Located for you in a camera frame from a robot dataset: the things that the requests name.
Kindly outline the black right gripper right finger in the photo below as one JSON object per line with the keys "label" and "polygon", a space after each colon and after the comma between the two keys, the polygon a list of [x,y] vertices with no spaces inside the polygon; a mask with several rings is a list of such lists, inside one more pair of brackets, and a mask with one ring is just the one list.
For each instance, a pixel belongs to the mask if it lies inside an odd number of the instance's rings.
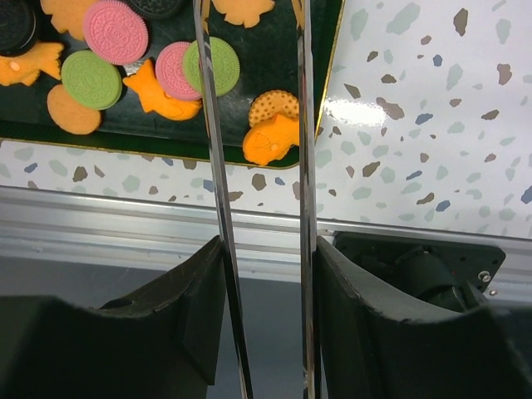
{"label": "black right gripper right finger", "polygon": [[465,313],[403,293],[325,239],[316,261],[319,337],[331,398],[528,398],[531,311]]}

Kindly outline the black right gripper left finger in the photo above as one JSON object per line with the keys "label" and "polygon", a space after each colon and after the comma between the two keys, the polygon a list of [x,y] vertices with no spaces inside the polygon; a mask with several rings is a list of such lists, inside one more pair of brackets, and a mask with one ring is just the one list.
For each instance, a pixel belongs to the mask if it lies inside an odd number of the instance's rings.
{"label": "black right gripper left finger", "polygon": [[222,245],[100,308],[1,299],[4,398],[204,398],[224,315]]}

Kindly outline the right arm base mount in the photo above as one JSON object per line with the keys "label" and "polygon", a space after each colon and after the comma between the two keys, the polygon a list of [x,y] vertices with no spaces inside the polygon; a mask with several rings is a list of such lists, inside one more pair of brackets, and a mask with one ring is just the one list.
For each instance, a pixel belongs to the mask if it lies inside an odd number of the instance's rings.
{"label": "right arm base mount", "polygon": [[463,313],[487,302],[484,292],[506,259],[496,247],[341,232],[334,247],[404,293]]}

